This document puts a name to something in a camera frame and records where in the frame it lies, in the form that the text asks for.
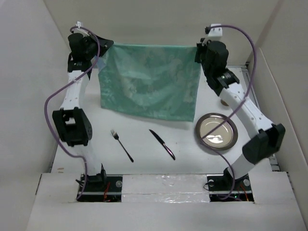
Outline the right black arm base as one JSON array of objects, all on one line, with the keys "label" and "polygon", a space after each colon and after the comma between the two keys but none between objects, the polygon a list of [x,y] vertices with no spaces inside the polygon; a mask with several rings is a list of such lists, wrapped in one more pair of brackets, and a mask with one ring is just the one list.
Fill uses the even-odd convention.
[{"label": "right black arm base", "polygon": [[204,189],[209,193],[210,202],[254,202],[249,175],[235,181],[225,181],[222,174],[209,174]]}]

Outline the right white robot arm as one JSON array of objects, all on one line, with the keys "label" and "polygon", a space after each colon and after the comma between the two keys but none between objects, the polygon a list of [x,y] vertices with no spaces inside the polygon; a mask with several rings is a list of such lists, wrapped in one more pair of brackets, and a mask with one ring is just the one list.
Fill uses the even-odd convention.
[{"label": "right white robot arm", "polygon": [[242,154],[224,170],[219,179],[225,188],[232,190],[260,161],[280,150],[285,127],[275,125],[246,95],[248,91],[226,67],[228,56],[226,45],[220,41],[202,38],[197,43],[195,62],[201,64],[208,86],[229,105],[250,137],[242,147]]}]

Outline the green patterned cloth placemat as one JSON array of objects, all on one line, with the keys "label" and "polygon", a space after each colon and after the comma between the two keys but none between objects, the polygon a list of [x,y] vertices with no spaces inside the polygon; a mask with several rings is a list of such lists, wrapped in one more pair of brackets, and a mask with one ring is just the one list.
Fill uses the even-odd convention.
[{"label": "green patterned cloth placemat", "polygon": [[101,107],[132,116],[192,122],[201,67],[197,48],[115,43],[97,62]]}]

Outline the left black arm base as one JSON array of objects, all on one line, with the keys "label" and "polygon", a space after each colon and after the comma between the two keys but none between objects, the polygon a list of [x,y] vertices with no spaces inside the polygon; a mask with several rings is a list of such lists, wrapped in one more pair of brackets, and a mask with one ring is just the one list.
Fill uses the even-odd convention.
[{"label": "left black arm base", "polygon": [[79,184],[77,192],[78,202],[105,202],[116,203],[121,202],[122,197],[122,175],[107,175],[106,181],[102,182],[89,182],[87,179],[86,188],[83,193],[82,187],[84,182],[84,176],[81,176],[80,180],[76,180]]}]

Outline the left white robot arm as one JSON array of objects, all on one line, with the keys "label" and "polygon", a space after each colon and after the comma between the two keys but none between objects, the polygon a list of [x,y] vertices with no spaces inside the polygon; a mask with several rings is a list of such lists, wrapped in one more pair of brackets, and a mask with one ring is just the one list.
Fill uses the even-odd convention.
[{"label": "left white robot arm", "polygon": [[71,49],[67,68],[70,86],[60,109],[53,111],[52,118],[59,138],[67,144],[68,150],[87,161],[88,171],[78,180],[80,186],[92,186],[102,191],[107,186],[107,176],[90,143],[92,125],[82,105],[92,72],[92,59],[102,57],[114,42],[80,33],[69,35],[68,41]]}]

